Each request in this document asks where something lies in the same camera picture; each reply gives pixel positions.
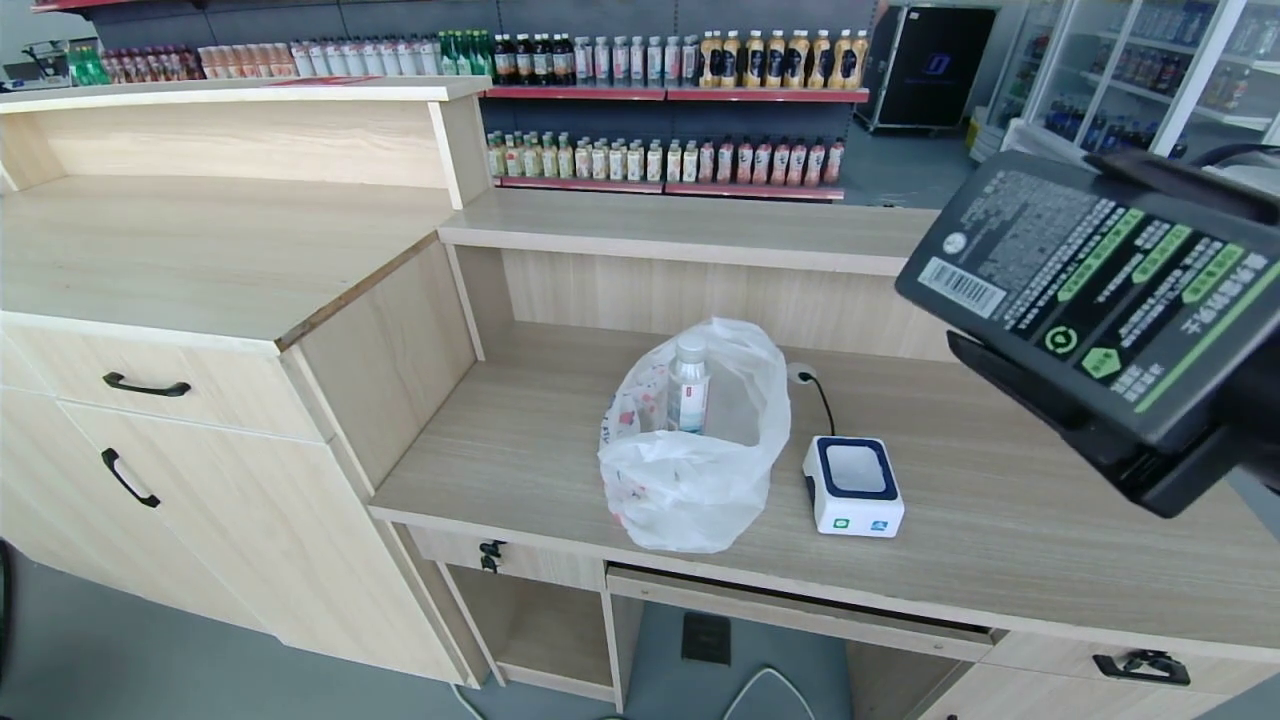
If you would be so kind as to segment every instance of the shelf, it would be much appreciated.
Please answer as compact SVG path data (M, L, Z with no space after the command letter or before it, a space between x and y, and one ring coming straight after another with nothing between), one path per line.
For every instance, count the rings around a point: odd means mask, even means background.
M668 87L667 100L694 102L867 102L870 91L808 87Z
M636 195L660 195L660 182L614 182L596 179L561 178L494 178L498 187L517 187L530 190L581 190L591 192L630 192Z
M663 87L527 87L494 86L485 97L524 97L538 100L643 100L666 99Z
M755 197L774 200L844 200L842 187L790 187L777 184L726 184L668 182L666 195L703 195L710 197Z

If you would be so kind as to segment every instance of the white bottle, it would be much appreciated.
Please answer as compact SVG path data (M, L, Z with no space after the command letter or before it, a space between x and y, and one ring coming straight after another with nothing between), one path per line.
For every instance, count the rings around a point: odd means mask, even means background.
M676 359L667 378L667 429L703 434L712 377L701 336L684 333L676 338Z

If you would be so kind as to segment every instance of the black cable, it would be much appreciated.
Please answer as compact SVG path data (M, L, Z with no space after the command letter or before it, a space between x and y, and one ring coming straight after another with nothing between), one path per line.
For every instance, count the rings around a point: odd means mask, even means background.
M818 395L822 396L822 406L827 409L827 424L831 427L831 434L836 434L836 419L831 415L831 404L827 402L827 392L822 389L822 383L818 378L813 377L810 373L800 372L796 374L801 382L813 383L818 386Z

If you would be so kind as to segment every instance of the counter top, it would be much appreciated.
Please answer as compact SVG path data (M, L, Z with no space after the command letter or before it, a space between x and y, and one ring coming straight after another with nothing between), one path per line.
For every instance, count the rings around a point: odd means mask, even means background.
M279 101L448 101L490 87L481 76L465 77L369 77L369 78L244 78L95 85L61 90L38 90L0 95L0 115L127 108L134 105L179 105L198 102Z
M67 177L5 197L0 309L283 348L452 213L445 190Z
M492 190L454 245L896 277L937 210Z
M1280 547L1226 483L1180 518L1151 516L954 364L786 351L817 368L837 432L886 442L906 500L897 538L817 533L800 461L826 415L815 391L791 386L792 441L737 542L713 555L637 547L608 511L595 452L620 378L662 340L517 323L486 345L372 514L957 623L1280 661Z

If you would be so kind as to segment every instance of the checkout counter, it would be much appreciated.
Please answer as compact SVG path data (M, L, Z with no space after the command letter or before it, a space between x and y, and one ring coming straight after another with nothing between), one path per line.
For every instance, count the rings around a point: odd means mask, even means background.
M620 710L646 602L847 641L859 720L1190 719L1280 671L1280 552L1230 487L1172 520L1132 506L897 297L936 213L492 188L483 87L460 85L483 81L230 82L0 101L6 436L31 438L0 448L0 489L33 559L296 647ZM800 465L826 415L792 386L731 548L631 543L600 415L713 314L886 442L896 538L817 533ZM41 447L49 427L91 461ZM214 568L204 601L95 550L122 528Z

